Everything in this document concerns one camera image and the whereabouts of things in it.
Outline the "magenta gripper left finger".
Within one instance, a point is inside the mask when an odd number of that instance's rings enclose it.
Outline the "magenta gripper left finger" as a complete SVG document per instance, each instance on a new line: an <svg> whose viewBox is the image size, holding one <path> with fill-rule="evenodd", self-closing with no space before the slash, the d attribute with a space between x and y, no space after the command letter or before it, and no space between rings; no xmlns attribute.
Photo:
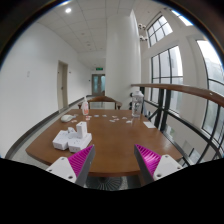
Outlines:
<svg viewBox="0 0 224 224"><path fill-rule="evenodd" d="M94 156L95 146L91 145L70 157L60 157L46 171L83 187Z"/></svg>

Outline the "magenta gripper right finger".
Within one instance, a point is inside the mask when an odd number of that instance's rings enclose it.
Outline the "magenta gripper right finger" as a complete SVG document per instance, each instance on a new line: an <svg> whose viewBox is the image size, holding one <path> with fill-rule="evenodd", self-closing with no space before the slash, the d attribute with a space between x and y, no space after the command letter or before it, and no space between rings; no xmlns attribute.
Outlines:
<svg viewBox="0 0 224 224"><path fill-rule="evenodd" d="M134 145L134 155L145 184L160 180L182 169L182 166L168 154L160 156L138 144Z"/></svg>

